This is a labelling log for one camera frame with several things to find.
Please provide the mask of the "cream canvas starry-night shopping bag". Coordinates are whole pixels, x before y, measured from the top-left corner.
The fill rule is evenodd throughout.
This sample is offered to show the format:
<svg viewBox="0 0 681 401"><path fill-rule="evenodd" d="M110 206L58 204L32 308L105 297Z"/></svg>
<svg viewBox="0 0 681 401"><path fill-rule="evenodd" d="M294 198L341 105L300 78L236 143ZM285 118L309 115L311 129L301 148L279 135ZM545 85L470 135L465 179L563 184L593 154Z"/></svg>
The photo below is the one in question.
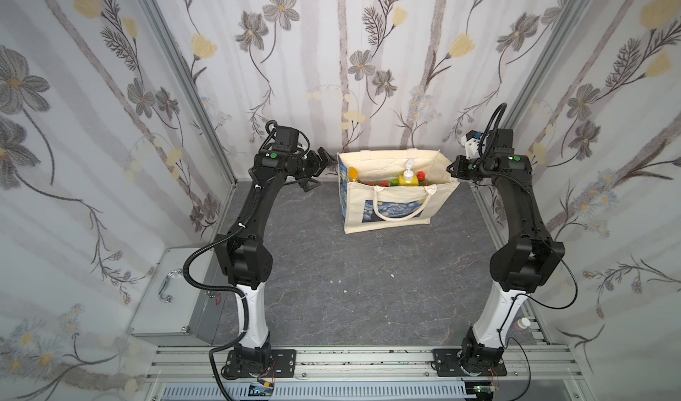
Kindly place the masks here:
<svg viewBox="0 0 681 401"><path fill-rule="evenodd" d="M452 161L439 151L416 148L362 150L341 153L337 158L340 206L346 234L428 225L459 186L459 181L447 170ZM414 159L414 173L425 173L425 186L398 185L398 177L410 158ZM358 170L359 183L349 182L350 167ZM389 181L390 186L380 186L383 180Z"/></svg>

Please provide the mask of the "yellow-green red-capped bottle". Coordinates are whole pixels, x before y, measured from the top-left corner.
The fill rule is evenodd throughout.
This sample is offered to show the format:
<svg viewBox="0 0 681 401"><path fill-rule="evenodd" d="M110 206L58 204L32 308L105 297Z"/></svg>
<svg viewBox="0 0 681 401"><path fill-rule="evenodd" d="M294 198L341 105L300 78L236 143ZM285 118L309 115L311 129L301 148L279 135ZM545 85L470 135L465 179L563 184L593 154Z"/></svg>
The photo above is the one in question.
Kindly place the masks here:
<svg viewBox="0 0 681 401"><path fill-rule="evenodd" d="M425 186L427 184L426 175L423 171L419 171L417 173L417 179L418 179L418 182L419 182L419 186Z"/></svg>

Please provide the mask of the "yellow pump dish soap bottle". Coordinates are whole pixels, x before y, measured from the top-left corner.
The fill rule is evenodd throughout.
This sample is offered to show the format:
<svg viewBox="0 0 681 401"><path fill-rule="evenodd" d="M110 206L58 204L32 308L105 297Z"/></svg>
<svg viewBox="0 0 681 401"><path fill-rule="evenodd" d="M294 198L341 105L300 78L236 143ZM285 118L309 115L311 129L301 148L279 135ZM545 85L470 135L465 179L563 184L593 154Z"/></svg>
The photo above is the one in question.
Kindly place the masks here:
<svg viewBox="0 0 681 401"><path fill-rule="evenodd" d="M413 171L414 159L410 158L405 164L405 169L398 177L399 186L418 186L419 179Z"/></svg>

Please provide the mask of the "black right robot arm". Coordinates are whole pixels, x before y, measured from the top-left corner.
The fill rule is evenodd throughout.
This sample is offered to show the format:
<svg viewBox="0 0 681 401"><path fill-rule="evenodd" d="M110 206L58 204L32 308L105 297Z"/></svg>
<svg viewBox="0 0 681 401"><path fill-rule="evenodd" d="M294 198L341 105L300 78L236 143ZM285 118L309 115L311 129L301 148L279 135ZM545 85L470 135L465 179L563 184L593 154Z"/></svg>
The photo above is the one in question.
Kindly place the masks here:
<svg viewBox="0 0 681 401"><path fill-rule="evenodd" d="M464 373L477 376L501 364L506 336L519 308L546 284L565 255L546 229L533 191L530 159L514 152L511 130L469 131L466 153L448 167L459 180L488 178L501 198L508 241L489 261L493 286L482 315L469 328L459 353Z"/></svg>

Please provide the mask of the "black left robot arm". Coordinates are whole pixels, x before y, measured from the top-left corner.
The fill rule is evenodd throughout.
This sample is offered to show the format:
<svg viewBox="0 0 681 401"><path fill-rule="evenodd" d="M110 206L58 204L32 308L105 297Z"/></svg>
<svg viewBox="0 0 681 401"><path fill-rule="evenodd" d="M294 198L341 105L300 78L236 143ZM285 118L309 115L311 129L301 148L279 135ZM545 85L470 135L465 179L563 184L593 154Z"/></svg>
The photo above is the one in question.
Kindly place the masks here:
<svg viewBox="0 0 681 401"><path fill-rule="evenodd" d="M247 376L260 378L273 372L275 359L264 307L265 283L273 268L272 253L264 246L267 222L288 179L308 192L319 185L317 177L335 163L323 147L316 151L297 148L287 152L271 145L260 151L249 170L251 186L235 223L226 234L216 236L184 261L182 275L190 286L205 292L230 292L237 299L239 335L209 351L218 383ZM226 285L209 285L192 277L191 265L209 251L215 253L221 272L227 277Z"/></svg>

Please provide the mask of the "orange dish soap bottle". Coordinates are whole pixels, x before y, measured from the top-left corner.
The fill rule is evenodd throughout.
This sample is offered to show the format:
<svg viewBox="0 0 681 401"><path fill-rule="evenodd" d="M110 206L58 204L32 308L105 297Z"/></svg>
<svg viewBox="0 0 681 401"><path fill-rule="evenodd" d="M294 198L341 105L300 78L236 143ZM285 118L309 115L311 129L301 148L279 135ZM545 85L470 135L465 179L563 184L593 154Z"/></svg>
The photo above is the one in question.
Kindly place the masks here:
<svg viewBox="0 0 681 401"><path fill-rule="evenodd" d="M359 172L354 167L348 169L349 182L359 183Z"/></svg>

